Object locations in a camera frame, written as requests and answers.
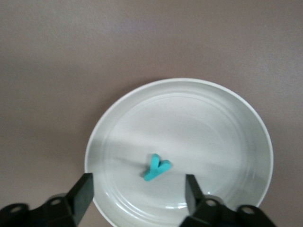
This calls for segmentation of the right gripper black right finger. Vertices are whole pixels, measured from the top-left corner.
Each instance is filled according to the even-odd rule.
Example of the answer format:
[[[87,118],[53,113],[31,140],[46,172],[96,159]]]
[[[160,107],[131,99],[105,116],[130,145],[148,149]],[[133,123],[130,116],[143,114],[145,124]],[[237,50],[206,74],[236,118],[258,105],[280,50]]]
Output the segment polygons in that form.
[[[186,175],[185,199],[189,215],[182,227],[274,227],[274,222],[258,207],[240,205],[229,209],[218,197],[203,194],[194,175]]]

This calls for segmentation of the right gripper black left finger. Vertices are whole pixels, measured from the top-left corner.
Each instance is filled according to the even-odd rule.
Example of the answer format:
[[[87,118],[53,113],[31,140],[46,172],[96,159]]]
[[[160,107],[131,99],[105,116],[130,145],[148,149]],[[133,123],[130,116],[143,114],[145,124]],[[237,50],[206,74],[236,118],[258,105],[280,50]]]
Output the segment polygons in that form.
[[[55,195],[35,209],[13,203],[0,210],[2,227],[77,227],[94,197],[92,173],[84,173],[64,194]]]

